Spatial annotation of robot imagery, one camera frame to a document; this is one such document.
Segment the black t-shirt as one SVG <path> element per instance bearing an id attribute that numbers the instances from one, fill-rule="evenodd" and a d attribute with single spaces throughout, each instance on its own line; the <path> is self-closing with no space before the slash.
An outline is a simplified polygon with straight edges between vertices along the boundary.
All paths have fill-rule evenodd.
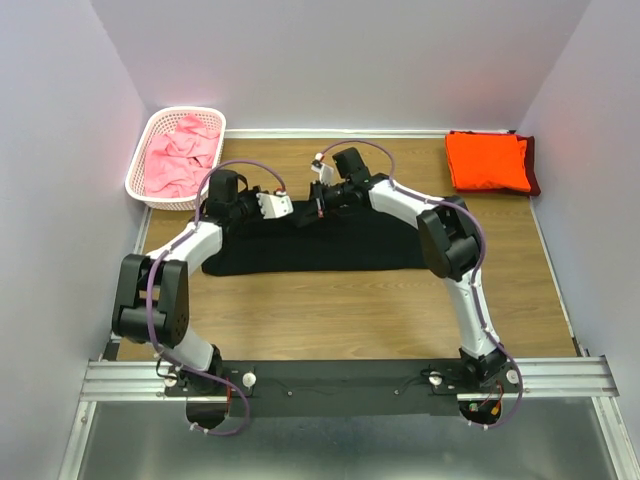
<path id="1" fill-rule="evenodd" d="M 232 223 L 235 202 L 205 203 L 199 226 L 211 227 L 212 236 L 191 240 L 196 251 L 187 257 L 190 273 L 225 277 L 427 267 L 415 228 L 391 215 L 347 206 L 312 218 L 311 202 L 295 201 L 293 213 L 283 218 Z"/>

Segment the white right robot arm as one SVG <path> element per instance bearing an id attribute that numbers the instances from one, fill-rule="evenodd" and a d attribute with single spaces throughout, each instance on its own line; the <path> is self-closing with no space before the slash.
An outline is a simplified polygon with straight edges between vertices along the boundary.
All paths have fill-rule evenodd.
<path id="1" fill-rule="evenodd" d="M 333 155 L 343 181 L 332 184 L 333 169 L 324 161 L 327 152 L 317 153 L 311 162 L 318 174 L 310 187 L 310 199 L 315 202 L 311 217 L 322 218 L 332 210 L 358 204 L 415 228 L 426 266 L 443 280 L 454 307 L 461 339 L 462 384 L 480 392 L 504 374 L 522 388 L 521 370 L 492 324 L 483 291 L 484 231 L 464 200 L 409 189 L 393 173 L 373 175 L 353 147 Z"/>

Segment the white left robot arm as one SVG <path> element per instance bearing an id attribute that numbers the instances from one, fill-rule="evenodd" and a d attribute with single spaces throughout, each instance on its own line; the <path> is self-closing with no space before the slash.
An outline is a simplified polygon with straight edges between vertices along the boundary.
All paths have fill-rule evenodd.
<path id="1" fill-rule="evenodd" d="M 239 388 L 224 376 L 218 347 L 190 326 L 189 279 L 208 258 L 221 252 L 232 229 L 264 217 L 270 194 L 250 188 L 246 178 L 216 169 L 206 179 L 208 197 L 174 239 L 143 254 L 129 254 L 121 263 L 112 332 L 138 344 L 149 344 L 173 367 L 170 379 L 185 379 L 201 395 L 220 385 Z"/>

